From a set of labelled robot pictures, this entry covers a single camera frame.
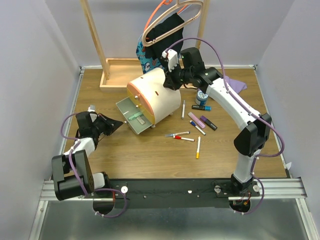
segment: metal floor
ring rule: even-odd
[[[306,240],[295,199],[266,199],[249,215],[230,208],[128,209],[95,216],[91,201],[50,201],[41,240]]]

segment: red marker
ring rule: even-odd
[[[185,137],[180,137],[180,136],[173,136],[174,139],[180,139],[180,140],[186,140],[186,141],[190,141],[190,142],[194,142],[194,139],[191,138],[185,138]]]

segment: dark purple marker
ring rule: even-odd
[[[207,124],[210,128],[212,128],[213,130],[217,130],[217,126],[214,125],[209,119],[207,119],[205,116],[201,116],[200,119]]]

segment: black cloth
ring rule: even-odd
[[[164,20],[162,23],[158,24],[157,26],[151,29],[151,31],[147,34],[147,38],[149,38],[147,42],[154,40],[155,38],[161,36],[162,34],[165,34],[166,32],[170,31],[171,29],[174,29],[175,27],[183,24],[184,22],[185,21],[177,13],[174,13],[173,15],[168,17],[166,20]],[[183,31],[184,31],[184,28],[181,28],[178,31],[174,32],[173,34],[156,42],[155,44],[146,47],[145,57],[147,59],[152,58],[153,60],[159,59],[162,66],[167,68],[168,62],[161,59],[162,52],[166,50],[166,48],[168,48],[171,44],[182,39]],[[180,42],[177,45],[175,45],[172,49],[179,54],[183,44],[184,44],[183,42]]]

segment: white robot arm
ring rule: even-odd
[[[74,145],[51,161],[54,191],[60,201],[83,195],[85,191],[90,194],[96,189],[108,187],[108,175],[105,172],[92,174],[88,156],[97,148],[102,134],[109,136],[123,124],[96,113],[92,105],[75,117],[79,128],[76,137],[71,138],[75,140]],[[71,169],[76,171],[75,175],[65,176]]]
[[[164,87],[173,90],[179,89],[183,84],[192,83],[201,89],[209,97],[219,103],[237,124],[241,133],[234,140],[238,150],[238,161],[236,169],[231,176],[235,187],[243,192],[253,180],[252,169],[256,155],[263,148],[269,138],[270,129],[255,119],[231,96],[230,92],[247,108],[252,114],[260,116],[263,120],[271,123],[271,117],[266,113],[261,115],[257,110],[249,106],[227,83],[227,91],[221,73],[214,67],[205,68],[200,52],[191,47],[181,51],[184,68],[179,65],[178,54],[170,49],[162,53],[162,57],[168,61],[168,72],[163,84]]]

